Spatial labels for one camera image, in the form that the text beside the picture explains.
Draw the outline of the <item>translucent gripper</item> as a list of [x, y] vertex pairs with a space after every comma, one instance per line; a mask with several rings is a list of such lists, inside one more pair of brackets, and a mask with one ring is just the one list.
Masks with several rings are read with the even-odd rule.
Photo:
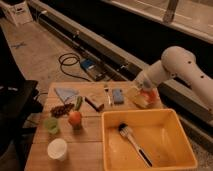
[[128, 97], [136, 103], [147, 103], [148, 102], [148, 96], [141, 93], [136, 87], [132, 86], [128, 90]]

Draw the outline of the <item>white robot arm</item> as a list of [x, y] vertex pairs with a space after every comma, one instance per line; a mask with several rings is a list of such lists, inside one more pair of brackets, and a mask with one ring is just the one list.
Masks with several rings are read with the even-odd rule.
[[161, 59], [142, 70], [134, 79], [138, 90], [151, 91], [161, 83], [179, 78], [213, 112], [213, 79], [196, 64], [195, 55], [179, 46], [165, 49]]

